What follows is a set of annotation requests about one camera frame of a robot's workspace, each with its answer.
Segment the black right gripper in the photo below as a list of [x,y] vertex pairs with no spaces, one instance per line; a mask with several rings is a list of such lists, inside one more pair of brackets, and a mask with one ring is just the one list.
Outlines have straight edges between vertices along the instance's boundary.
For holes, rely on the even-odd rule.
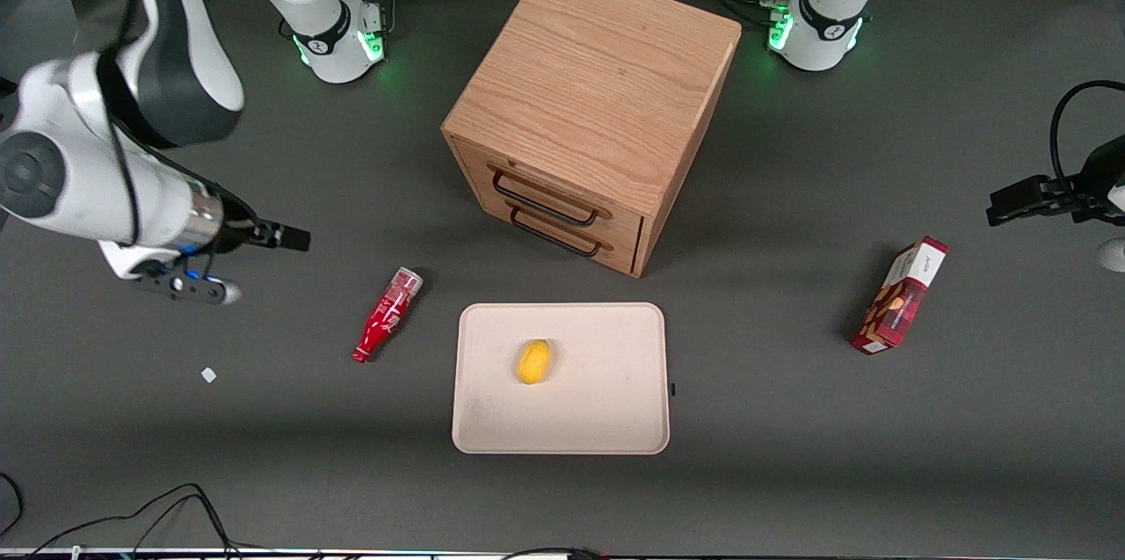
[[261,222],[256,213],[233,195],[220,195],[222,223],[216,235],[216,254],[230,254],[241,246],[289,249],[307,252],[312,235],[308,231],[276,222]]

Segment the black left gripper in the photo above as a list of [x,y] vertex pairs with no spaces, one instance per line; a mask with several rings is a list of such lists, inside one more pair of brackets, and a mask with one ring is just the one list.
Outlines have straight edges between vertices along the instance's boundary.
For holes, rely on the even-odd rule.
[[989,227],[1062,213],[1071,216],[1074,223],[1104,222],[1112,226],[1124,224],[1124,136],[1117,136],[1094,150],[1077,174],[1058,177],[1063,179],[1064,192],[1052,178],[1027,177],[990,195],[990,206],[987,208]]

